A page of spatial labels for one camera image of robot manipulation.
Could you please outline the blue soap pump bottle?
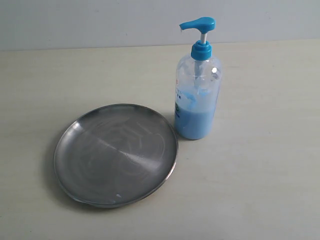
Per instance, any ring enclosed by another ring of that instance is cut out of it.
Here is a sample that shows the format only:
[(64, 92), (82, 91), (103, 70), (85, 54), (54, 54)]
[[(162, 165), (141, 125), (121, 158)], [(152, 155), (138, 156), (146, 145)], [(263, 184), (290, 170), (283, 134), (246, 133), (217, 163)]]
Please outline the blue soap pump bottle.
[(189, 140), (206, 137), (213, 125), (222, 80), (222, 65), (213, 56), (208, 32), (216, 27), (212, 17), (181, 23), (181, 30), (196, 29), (200, 38), (176, 68), (174, 128)]

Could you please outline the round stainless steel plate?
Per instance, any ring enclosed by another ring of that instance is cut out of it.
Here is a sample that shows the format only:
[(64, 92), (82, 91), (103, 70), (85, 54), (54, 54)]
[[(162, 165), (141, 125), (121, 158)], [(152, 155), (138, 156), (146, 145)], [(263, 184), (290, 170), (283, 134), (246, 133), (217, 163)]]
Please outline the round stainless steel plate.
[(132, 103), (96, 108), (60, 137), (53, 169), (61, 189), (97, 208), (136, 203), (158, 190), (176, 166), (179, 144), (170, 122)]

